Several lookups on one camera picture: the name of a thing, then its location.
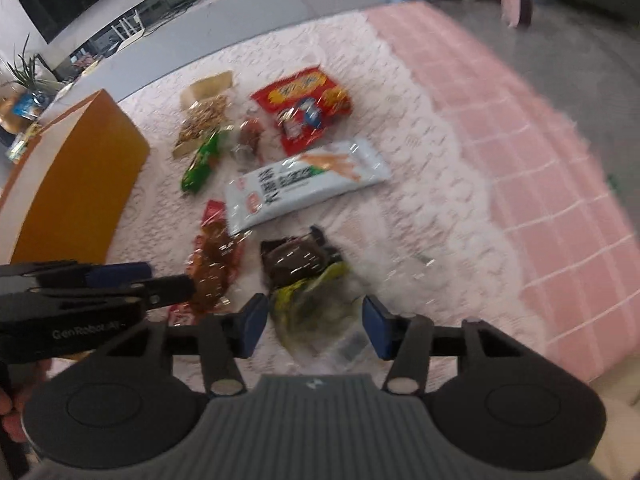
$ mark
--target red snack bag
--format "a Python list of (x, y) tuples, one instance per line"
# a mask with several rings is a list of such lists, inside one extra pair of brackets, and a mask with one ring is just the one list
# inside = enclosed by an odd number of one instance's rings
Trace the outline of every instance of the red snack bag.
[(207, 202), (201, 227), (185, 271), (193, 278), (196, 293), (189, 303), (169, 307), (168, 323), (172, 326), (195, 324), (204, 314), (224, 312), (228, 305), (224, 294), (238, 277), (246, 235), (228, 235), (224, 203)]
[(352, 110), (347, 91), (319, 66), (279, 79), (251, 97), (274, 115), (282, 147), (289, 156), (306, 150), (336, 117)]

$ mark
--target chocolate snack wrapper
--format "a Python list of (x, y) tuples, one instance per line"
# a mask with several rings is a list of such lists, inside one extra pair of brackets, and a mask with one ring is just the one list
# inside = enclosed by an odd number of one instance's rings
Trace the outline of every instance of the chocolate snack wrapper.
[(227, 228), (229, 234), (235, 235), (390, 178), (388, 166), (368, 140), (334, 142), (231, 181), (225, 189)]
[(309, 364), (357, 319), (364, 285), (316, 227), (263, 242), (260, 252), (276, 335), (297, 362)]

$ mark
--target table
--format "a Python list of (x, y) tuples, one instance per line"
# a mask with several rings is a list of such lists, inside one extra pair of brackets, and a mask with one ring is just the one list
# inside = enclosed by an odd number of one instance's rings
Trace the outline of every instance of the table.
[[(173, 161), (170, 152), (183, 88), (233, 70), (232, 114), (240, 117), (255, 110), (252, 91), (317, 63), (353, 97), (353, 115), (332, 137), (367, 137), (393, 179), (268, 222), (255, 230), (254, 243), (317, 223), (375, 283), (394, 266), (411, 274), (412, 258), (428, 254), (436, 264), (426, 280), (389, 280), (381, 291), (395, 310), (437, 324), (481, 317), (583, 380), (638, 347), (640, 251), (599, 164), (569, 119), (424, 3), (270, 32), (121, 101), (152, 154), (110, 260), (146, 259), (158, 273), (181, 272), (205, 202), (221, 200), (223, 185), (237, 174), (226, 161), (200, 195), (180, 195), (188, 160)], [(267, 160), (283, 158), (274, 132), (260, 148)], [(262, 290), (257, 251), (247, 253), (230, 293), (237, 302)], [(194, 363), (181, 370), (190, 384), (198, 382)], [(270, 324), (241, 370), (249, 386), (264, 372), (309, 372), (277, 343)], [(380, 382), (385, 370), (372, 356), (356, 371)], [(430, 386), (454, 373), (453, 363), (434, 360)]]

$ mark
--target wall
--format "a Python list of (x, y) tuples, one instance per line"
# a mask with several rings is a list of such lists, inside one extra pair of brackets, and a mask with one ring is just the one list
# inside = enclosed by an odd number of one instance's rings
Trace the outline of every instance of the wall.
[(18, 0), (0, 0), (0, 57), (11, 60), (30, 34), (29, 51), (38, 52), (52, 68), (92, 35), (143, 0), (99, 0), (47, 44)]

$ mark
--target snack package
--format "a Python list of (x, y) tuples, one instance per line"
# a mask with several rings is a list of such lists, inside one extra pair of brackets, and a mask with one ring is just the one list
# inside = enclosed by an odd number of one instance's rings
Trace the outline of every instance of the snack package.
[(180, 94), (180, 107), (186, 113), (174, 158), (181, 158), (197, 150), (211, 129), (228, 122), (225, 111), (229, 105), (228, 91), (233, 86), (231, 72), (196, 81)]
[(229, 234), (390, 178), (382, 157), (365, 139), (300, 153), (226, 186)]
[(247, 233), (229, 236), (225, 205), (209, 200), (202, 216), (202, 232), (194, 241), (186, 269), (195, 282), (196, 293), (188, 304), (170, 307), (170, 324), (193, 324), (203, 314), (229, 309), (225, 293), (238, 278), (247, 236)]
[(275, 117), (287, 155), (306, 150), (339, 116), (351, 114), (351, 98), (319, 66), (279, 79), (251, 95)]
[(240, 126), (229, 131), (226, 140), (227, 149), (243, 173), (255, 170), (262, 165), (258, 154), (260, 136), (264, 126), (256, 118), (247, 118)]
[(184, 172), (180, 188), (185, 193), (197, 193), (213, 172), (222, 156), (225, 137), (232, 126), (217, 126), (210, 129), (203, 145), (198, 148), (191, 164)]
[(7, 158), (12, 161), (12, 163), (18, 164), (18, 162), (20, 162), (20, 158), (24, 155), (24, 152), (27, 151), (29, 142), (39, 135), (41, 130), (41, 124), (34, 121), (27, 127), (24, 133), (17, 134), (14, 142), (12, 142), (11, 146), (5, 153)]
[(355, 321), (362, 283), (317, 227), (303, 237), (263, 242), (260, 253), (276, 335), (307, 364)]

